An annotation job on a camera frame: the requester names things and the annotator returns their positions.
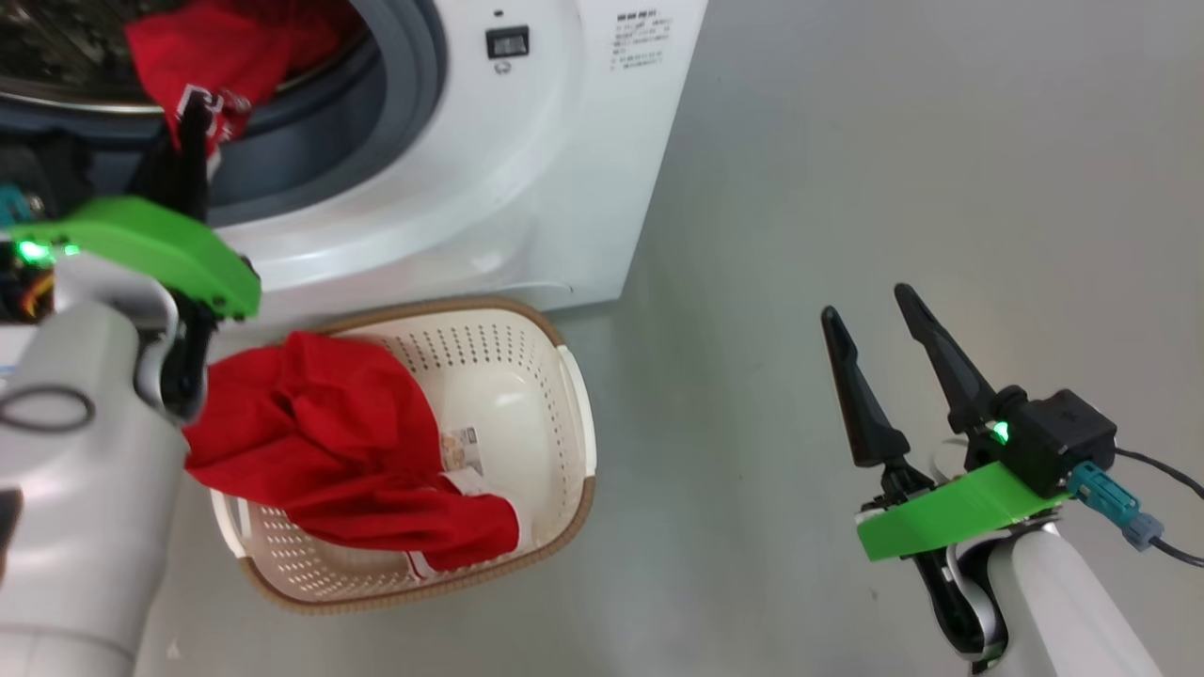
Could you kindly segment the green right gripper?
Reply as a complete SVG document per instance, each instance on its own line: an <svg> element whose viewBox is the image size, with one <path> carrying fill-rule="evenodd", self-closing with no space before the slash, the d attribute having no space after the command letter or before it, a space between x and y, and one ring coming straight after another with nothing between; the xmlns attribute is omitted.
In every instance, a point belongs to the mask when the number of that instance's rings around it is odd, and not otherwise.
<svg viewBox="0 0 1204 677"><path fill-rule="evenodd" d="M911 284L895 285L895 300L942 385L952 432L982 429L993 420L993 385ZM911 446L890 423L864 379L857 346L834 306L824 308L821 324L852 463L863 469L907 466ZM1016 526L1041 511L1056 510L1068 498L1063 490L1038 496L1005 464L992 463L890 510L862 513L856 518L856 535L872 561L916 557Z"/></svg>

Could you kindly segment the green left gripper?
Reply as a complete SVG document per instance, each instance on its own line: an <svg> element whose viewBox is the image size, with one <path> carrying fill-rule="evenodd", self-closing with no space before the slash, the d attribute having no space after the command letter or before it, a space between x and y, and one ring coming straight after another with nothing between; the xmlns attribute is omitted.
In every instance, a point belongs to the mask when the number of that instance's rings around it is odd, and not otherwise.
<svg viewBox="0 0 1204 677"><path fill-rule="evenodd" d="M208 211L208 128L206 95L191 94L183 111L183 198L173 142L154 141L138 157L138 198L92 198L60 219L12 226L12 237L41 247L73 245L205 304L220 320L256 317L258 275L200 223Z"/></svg>

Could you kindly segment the red garment with white trim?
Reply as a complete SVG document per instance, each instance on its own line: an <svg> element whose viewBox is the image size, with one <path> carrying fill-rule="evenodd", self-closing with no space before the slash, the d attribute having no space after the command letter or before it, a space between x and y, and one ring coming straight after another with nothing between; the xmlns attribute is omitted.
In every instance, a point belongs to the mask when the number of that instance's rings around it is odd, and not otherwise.
<svg viewBox="0 0 1204 677"><path fill-rule="evenodd" d="M185 471L324 543L405 553L423 573L508 557L529 518L442 455L417 378L377 345L293 332L208 369Z"/></svg>

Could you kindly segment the steel washing machine drum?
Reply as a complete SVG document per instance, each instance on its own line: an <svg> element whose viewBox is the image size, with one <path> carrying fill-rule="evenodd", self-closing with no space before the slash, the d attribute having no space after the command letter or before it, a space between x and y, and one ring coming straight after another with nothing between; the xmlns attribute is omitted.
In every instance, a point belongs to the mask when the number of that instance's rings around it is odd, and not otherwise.
<svg viewBox="0 0 1204 677"><path fill-rule="evenodd" d="M124 27L181 8L184 1L0 0L0 96L60 110L142 113L160 108L138 84ZM358 51L368 39L367 23L358 16L364 22L360 39L323 66L289 80L277 94Z"/></svg>

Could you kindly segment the white front-load washing machine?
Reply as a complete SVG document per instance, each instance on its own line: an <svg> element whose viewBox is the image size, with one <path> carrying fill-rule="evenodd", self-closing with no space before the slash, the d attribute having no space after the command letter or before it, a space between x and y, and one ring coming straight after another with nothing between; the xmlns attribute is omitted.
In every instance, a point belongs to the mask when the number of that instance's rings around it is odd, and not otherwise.
<svg viewBox="0 0 1204 677"><path fill-rule="evenodd" d="M259 325L490 292L539 308L620 295L708 0L433 5L444 82L405 154L340 196L214 226L261 278ZM530 54L490 60L486 30L517 25Z"/></svg>

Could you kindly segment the cream perforated basket brown rim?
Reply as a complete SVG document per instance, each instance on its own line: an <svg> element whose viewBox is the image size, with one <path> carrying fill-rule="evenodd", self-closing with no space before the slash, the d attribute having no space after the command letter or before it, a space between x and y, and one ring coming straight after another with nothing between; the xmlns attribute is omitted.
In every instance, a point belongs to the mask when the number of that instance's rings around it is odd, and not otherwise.
<svg viewBox="0 0 1204 677"><path fill-rule="evenodd" d="M498 579L554 557L594 506L594 412L576 357L545 316L506 298L459 298L361 313L315 326L378 345L417 377L441 432L515 498L529 540L500 557L435 573L400 552L323 543L285 514L212 490L216 526L246 581L300 614L417 604Z"/></svg>

